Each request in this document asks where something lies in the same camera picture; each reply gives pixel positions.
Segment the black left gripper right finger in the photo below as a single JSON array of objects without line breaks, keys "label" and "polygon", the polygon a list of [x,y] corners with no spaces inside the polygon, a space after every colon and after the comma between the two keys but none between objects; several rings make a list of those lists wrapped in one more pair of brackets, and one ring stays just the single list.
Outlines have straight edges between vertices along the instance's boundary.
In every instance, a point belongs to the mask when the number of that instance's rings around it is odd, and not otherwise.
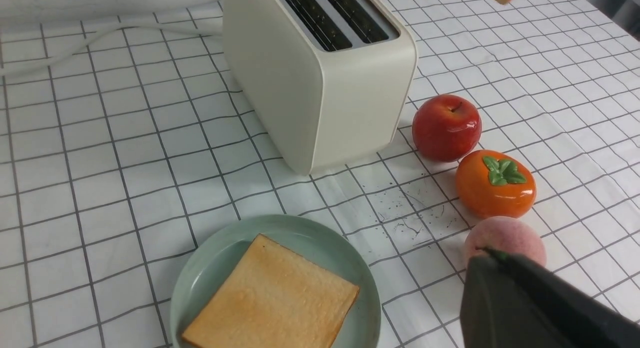
[{"label": "black left gripper right finger", "polygon": [[590,298],[522,254],[484,247],[576,348],[637,348],[639,325]]}]

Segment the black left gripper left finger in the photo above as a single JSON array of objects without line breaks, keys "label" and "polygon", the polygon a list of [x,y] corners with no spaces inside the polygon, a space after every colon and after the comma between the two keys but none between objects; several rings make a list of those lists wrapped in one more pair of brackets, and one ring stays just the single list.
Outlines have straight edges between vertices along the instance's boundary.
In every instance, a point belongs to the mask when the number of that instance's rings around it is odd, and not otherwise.
[{"label": "black left gripper left finger", "polygon": [[558,326],[571,286],[521,254],[471,257],[460,320],[467,348],[573,348]]}]

